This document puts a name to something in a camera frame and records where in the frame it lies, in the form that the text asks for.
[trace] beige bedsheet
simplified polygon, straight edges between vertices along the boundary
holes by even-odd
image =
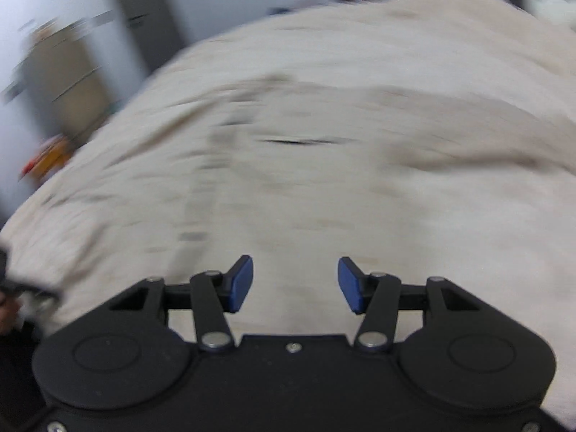
[[[247,253],[243,332],[345,332],[339,257],[443,275],[545,337],[576,427],[576,36],[502,0],[269,18],[176,57],[12,217],[52,328]],[[172,324],[191,338],[187,319]],[[402,316],[399,337],[418,317]]]

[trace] fabric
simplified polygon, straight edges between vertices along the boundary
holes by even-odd
[[[576,426],[576,35],[503,0],[333,5],[179,54],[12,217],[49,329],[147,276],[255,260],[241,333],[359,326],[350,256],[445,276],[539,333]],[[192,338],[189,314],[172,317]],[[400,315],[398,338],[419,325]]]

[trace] bed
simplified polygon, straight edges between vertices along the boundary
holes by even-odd
[[[148,276],[255,261],[235,334],[344,332],[339,257],[442,275],[554,348],[576,427],[576,36],[503,0],[270,17],[159,70],[9,220],[61,327]],[[399,338],[419,325],[401,315]],[[171,324],[187,339],[191,322]]]

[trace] blue object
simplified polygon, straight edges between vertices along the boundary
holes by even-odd
[[[252,285],[254,276],[254,263],[251,257],[248,257],[244,265],[238,270],[232,281],[230,290],[229,309],[230,313],[236,313],[244,303],[248,291]]]
[[[338,260],[338,284],[350,310],[354,313],[362,313],[364,311],[364,299],[360,290],[360,282],[356,275],[350,271],[344,258]]]

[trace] gray door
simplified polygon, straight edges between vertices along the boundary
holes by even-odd
[[[165,0],[119,0],[150,72],[170,60],[185,43]]]

